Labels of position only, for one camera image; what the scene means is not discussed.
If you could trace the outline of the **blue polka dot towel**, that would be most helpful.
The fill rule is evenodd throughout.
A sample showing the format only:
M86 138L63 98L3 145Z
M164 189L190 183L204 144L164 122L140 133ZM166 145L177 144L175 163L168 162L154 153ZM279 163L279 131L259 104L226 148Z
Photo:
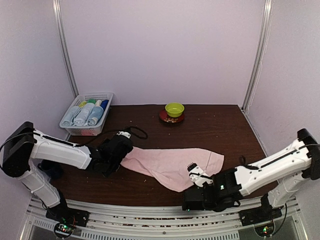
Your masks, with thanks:
M87 119L87 124L89 126L97 125L97 123L100 121L103 113L104 113L104 109L101 106L95 106L92 109L92 112Z

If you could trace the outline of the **pink towel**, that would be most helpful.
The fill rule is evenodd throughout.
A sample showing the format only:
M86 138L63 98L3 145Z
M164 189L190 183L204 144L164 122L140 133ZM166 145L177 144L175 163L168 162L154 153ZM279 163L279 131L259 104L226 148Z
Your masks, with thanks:
M182 192L193 185L187 167L195 163L209 176L223 167L224 155L202 148L142 149L134 147L121 166L155 178L161 185Z

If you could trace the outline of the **red floral plate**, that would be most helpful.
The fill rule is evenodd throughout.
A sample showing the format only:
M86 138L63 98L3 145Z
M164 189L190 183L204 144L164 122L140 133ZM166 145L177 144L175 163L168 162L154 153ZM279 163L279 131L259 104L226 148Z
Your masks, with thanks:
M185 119L185 114L183 113L179 117L172 117L167 114L167 112L163 109L158 114L160 120L168 124L178 124L181 123Z

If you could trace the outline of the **green plastic bowl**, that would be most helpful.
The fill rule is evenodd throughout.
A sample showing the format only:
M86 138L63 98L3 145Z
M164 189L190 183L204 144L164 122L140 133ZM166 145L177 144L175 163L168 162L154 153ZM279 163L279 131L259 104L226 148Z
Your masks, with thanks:
M177 118L184 113L185 107L181 103L171 102L165 106L165 111L168 116Z

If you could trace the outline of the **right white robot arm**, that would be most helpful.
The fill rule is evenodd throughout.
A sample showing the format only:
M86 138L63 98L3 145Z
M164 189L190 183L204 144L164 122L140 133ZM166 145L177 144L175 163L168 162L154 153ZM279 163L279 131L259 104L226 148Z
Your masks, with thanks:
M239 207L240 201L256 190L280 181L261 197L259 207L239 212L242 225L256 224L281 217L281 209L304 181L319 179L320 145L303 128L289 146L262 160L246 164L243 158L241 165L211 175L191 163L187 172L194 186L183 193L184 211L223 212Z

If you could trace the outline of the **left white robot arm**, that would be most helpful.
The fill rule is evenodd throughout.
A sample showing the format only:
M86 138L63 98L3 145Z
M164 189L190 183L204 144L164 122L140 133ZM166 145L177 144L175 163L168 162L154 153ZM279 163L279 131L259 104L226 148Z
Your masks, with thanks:
M122 160L133 150L131 131L118 130L98 147L77 144L44 134L32 122L24 122L0 146L0 168L16 178L46 206L54 220L66 223L75 218L62 192L51 185L33 163L34 159L66 164L80 170L108 177L117 171Z

